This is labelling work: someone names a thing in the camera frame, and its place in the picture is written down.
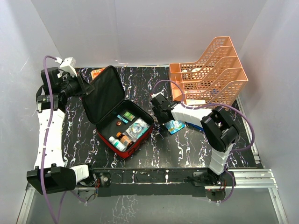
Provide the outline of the blue cotton swab bag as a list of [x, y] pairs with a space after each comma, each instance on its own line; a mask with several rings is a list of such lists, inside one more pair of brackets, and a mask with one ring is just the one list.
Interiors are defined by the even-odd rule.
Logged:
[[171, 135], [185, 128], [184, 122], [178, 120], [171, 120], [167, 123], [164, 123], [164, 126], [166, 127], [166, 129]]

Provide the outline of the teal round tape packet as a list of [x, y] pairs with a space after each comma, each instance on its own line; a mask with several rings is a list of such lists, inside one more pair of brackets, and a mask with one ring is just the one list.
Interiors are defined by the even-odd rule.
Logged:
[[126, 129], [126, 133], [133, 141], [137, 141], [148, 130], [149, 124], [143, 119], [138, 118], [132, 125]]

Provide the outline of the green wind oil box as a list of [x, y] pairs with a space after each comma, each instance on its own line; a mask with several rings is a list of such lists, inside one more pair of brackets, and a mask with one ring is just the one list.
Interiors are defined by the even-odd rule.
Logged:
[[130, 112], [126, 111], [123, 115], [126, 119], [128, 119], [129, 121], [133, 121], [135, 116], [133, 114], [131, 114]]

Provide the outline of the small teal packet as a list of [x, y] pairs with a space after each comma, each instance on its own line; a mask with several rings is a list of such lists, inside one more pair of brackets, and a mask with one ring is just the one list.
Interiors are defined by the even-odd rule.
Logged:
[[124, 124], [128, 123], [128, 120], [126, 120], [125, 118], [123, 118], [121, 115], [117, 115], [117, 118], [122, 121]]

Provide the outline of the red black medicine case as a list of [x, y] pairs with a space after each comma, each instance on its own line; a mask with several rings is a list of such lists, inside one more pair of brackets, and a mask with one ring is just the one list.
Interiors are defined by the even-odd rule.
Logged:
[[[150, 136], [154, 127], [153, 118], [137, 104], [125, 99], [125, 91], [120, 76], [114, 66], [110, 65], [106, 67], [91, 81], [91, 85], [94, 86], [94, 91], [82, 97], [82, 104], [88, 120], [96, 126], [99, 137], [110, 149], [121, 158], [129, 157]], [[126, 111], [135, 116], [133, 121], [129, 121], [123, 116]], [[121, 115], [128, 120], [128, 123], [124, 124], [117, 118], [117, 115]], [[141, 138], [134, 141], [130, 147], [127, 147], [126, 151], [120, 152], [109, 142], [109, 137], [113, 136], [117, 139], [116, 134], [118, 132], [125, 133], [129, 137], [126, 129], [138, 118], [143, 119], [149, 124], [148, 130]], [[121, 122], [120, 126], [116, 125], [117, 121]]]

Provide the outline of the brown medicine bottle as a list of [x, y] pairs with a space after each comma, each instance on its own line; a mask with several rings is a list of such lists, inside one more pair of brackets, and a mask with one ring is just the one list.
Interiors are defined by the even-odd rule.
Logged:
[[134, 143], [125, 133], [118, 132], [116, 137], [126, 147], [130, 147]]

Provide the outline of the white green pill bottle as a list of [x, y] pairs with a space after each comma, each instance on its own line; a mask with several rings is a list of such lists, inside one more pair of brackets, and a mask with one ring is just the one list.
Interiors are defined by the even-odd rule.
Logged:
[[118, 139], [111, 136], [108, 140], [120, 152], [126, 151], [127, 147], [124, 144], [122, 144]]

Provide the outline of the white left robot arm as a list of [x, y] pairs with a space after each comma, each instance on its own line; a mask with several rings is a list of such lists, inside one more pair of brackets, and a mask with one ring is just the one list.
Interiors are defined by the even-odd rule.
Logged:
[[27, 181], [40, 193], [47, 194], [75, 189], [82, 183], [92, 186], [96, 174], [87, 164], [67, 168], [62, 157], [62, 128], [69, 98], [88, 96], [93, 90], [74, 68], [73, 57], [55, 58], [58, 67], [41, 70], [42, 86], [36, 93], [39, 119], [39, 146], [34, 168], [27, 172]]

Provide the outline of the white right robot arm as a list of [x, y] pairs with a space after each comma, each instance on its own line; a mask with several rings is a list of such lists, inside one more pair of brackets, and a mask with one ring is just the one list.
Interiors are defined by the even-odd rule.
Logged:
[[162, 93], [152, 94], [153, 112], [159, 123], [171, 120], [182, 121], [201, 127], [212, 147], [211, 161], [208, 166], [208, 179], [213, 185], [225, 180], [225, 168], [239, 129], [221, 106], [214, 109], [188, 106], [178, 101], [168, 100]]

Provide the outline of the orange snack packet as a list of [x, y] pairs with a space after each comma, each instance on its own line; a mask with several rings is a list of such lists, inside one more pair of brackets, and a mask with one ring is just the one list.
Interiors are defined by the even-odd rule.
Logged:
[[103, 70], [104, 68], [92, 70], [91, 71], [92, 80], [94, 80]]

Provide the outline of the blue stapler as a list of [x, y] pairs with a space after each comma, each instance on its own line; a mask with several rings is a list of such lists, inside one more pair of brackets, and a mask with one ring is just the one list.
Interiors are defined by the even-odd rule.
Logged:
[[204, 131], [204, 129], [202, 127], [198, 126], [198, 125], [195, 125], [195, 124], [192, 124], [192, 123], [189, 123], [189, 122], [185, 122], [185, 123], [188, 124], [189, 126], [192, 126], [194, 128], [199, 129], [200, 131]]

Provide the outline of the orange mesh file organizer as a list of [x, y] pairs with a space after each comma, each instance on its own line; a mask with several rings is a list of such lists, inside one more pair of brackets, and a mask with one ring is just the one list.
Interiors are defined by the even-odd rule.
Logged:
[[248, 81], [229, 36], [215, 37], [195, 62], [170, 63], [173, 100], [232, 105]]

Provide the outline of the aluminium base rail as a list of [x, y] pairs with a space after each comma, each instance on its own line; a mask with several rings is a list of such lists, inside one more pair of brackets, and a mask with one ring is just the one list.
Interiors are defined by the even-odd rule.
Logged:
[[156, 197], [156, 199], [167, 199], [178, 196], [190, 196], [198, 199], [203, 206], [196, 205], [196, 212], [201, 219], [212, 217], [216, 219], [217, 215], [229, 217], [232, 222], [232, 216], [241, 212], [249, 212], [253, 216], [253, 223], [257, 223], [257, 212], [262, 212], [262, 217], [266, 217], [267, 210], [274, 210], [276, 222], [287, 224], [287, 219], [283, 204], [278, 192], [278, 185], [271, 169], [232, 169], [231, 174], [235, 177], [235, 186], [227, 185], [224, 190], [225, 198], [216, 201], [214, 198], [208, 199], [209, 190], [217, 190], [217, 187], [201, 186], [194, 187], [188, 183], [170, 182], [174, 172], [166, 172], [166, 183], [159, 182], [138, 182], [137, 171], [119, 171], [113, 175], [113, 181], [108, 188], [101, 188], [98, 194], [95, 189], [87, 186], [79, 186], [74, 190], [76, 202], [80, 209], [88, 206], [92, 201], [90, 196], [98, 198], [98, 203], [103, 207], [108, 206], [108, 202], [114, 198], [121, 199], [124, 196], [143, 196], [147, 199]]

